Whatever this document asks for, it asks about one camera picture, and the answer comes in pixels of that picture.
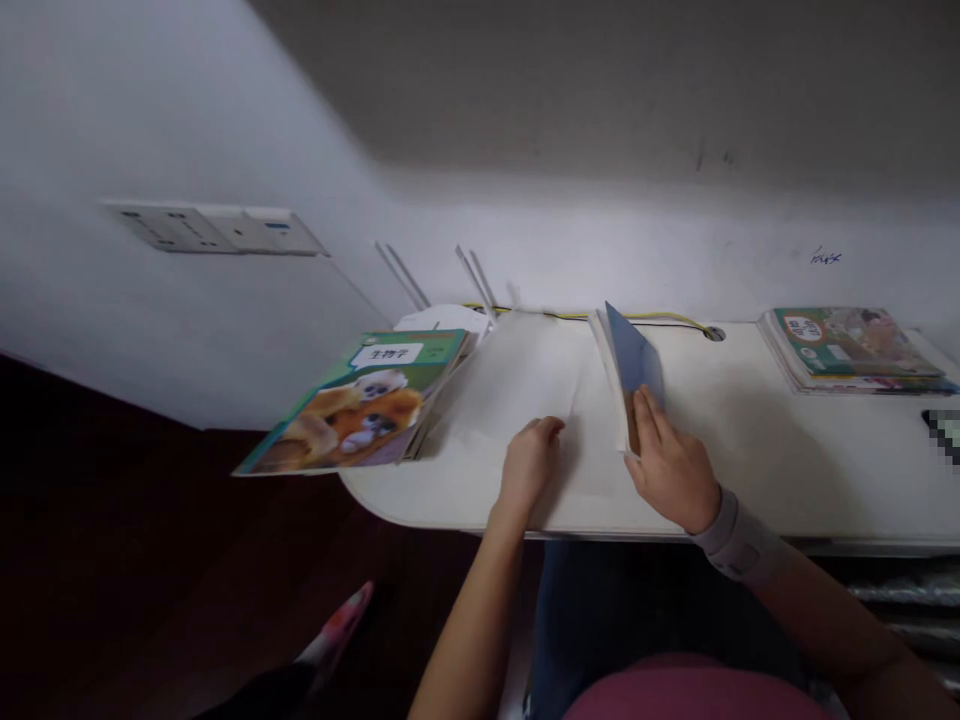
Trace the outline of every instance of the cable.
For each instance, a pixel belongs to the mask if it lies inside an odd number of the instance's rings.
[[[482,312],[482,311],[483,311],[483,306],[482,306],[482,305],[479,305],[478,303],[463,303],[463,306],[464,306],[464,307],[471,308],[472,310],[477,311],[477,312]],[[502,306],[502,305],[494,305],[493,310],[494,310],[494,312],[496,312],[496,313],[499,315],[499,314],[502,314],[502,313],[508,313],[508,312],[510,312],[511,310],[513,310],[513,308],[504,307],[504,306]],[[587,314],[586,314],[586,313],[560,314],[560,313],[552,313],[552,312],[543,311],[543,314],[544,314],[544,315],[548,315],[549,317],[558,318],[559,320],[577,320],[577,321],[580,321],[580,322],[586,322],[586,321],[587,321]],[[631,324],[631,325],[642,325],[642,326],[644,326],[644,327],[679,327],[679,328],[690,328],[691,330],[698,330],[699,332],[702,332],[704,335],[707,335],[708,337],[710,336],[710,330],[708,330],[706,327],[704,327],[703,325],[701,325],[700,323],[698,323],[698,322],[696,322],[696,321],[694,321],[694,320],[691,320],[691,319],[688,318],[688,317],[685,317],[684,315],[678,315],[677,313],[671,313],[671,312],[641,313],[641,314],[638,314],[638,315],[624,315],[623,317],[625,317],[627,320],[631,320],[631,321],[632,321],[632,320],[639,320],[639,319],[643,319],[643,318],[655,318],[655,317],[674,318],[674,319],[676,319],[676,320],[681,320],[681,321],[683,321],[683,322],[686,323],[686,324],[681,325],[681,324],[679,324],[679,323],[635,323],[635,322],[631,322],[630,324]]]

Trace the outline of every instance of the wrist brace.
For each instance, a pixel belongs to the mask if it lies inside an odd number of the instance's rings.
[[[736,495],[726,488],[721,493],[716,519],[690,539],[731,580],[762,585],[783,563],[787,543],[743,507]]]

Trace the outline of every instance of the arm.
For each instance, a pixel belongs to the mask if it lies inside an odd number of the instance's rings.
[[[503,692],[523,533],[556,469],[563,422],[536,419],[513,439],[500,496],[410,708],[411,720],[495,716]]]
[[[634,396],[641,459],[628,457],[637,492],[690,535],[720,510],[707,451],[679,432],[646,388]],[[839,583],[787,547],[779,567],[751,591],[797,647],[823,671],[850,716],[960,718],[934,675]]]

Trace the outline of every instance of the electrical outlet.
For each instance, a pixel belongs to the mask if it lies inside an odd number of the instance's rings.
[[[163,213],[155,208],[103,203],[109,213],[148,245],[164,252],[193,252],[190,243],[181,240],[163,222]]]
[[[300,218],[289,210],[248,207],[244,214],[256,224],[262,238],[274,243],[287,255],[316,255],[330,257]]]
[[[263,237],[257,223],[238,205],[198,205],[197,212],[242,253],[280,255],[283,251]]]
[[[236,253],[203,216],[191,207],[174,203],[104,200],[114,217],[146,243],[165,252]]]

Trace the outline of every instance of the dark wooden floor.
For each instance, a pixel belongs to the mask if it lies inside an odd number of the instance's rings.
[[[401,528],[336,477],[240,480],[197,432],[0,359],[8,717],[190,717],[374,600],[308,716],[403,717],[478,540]]]

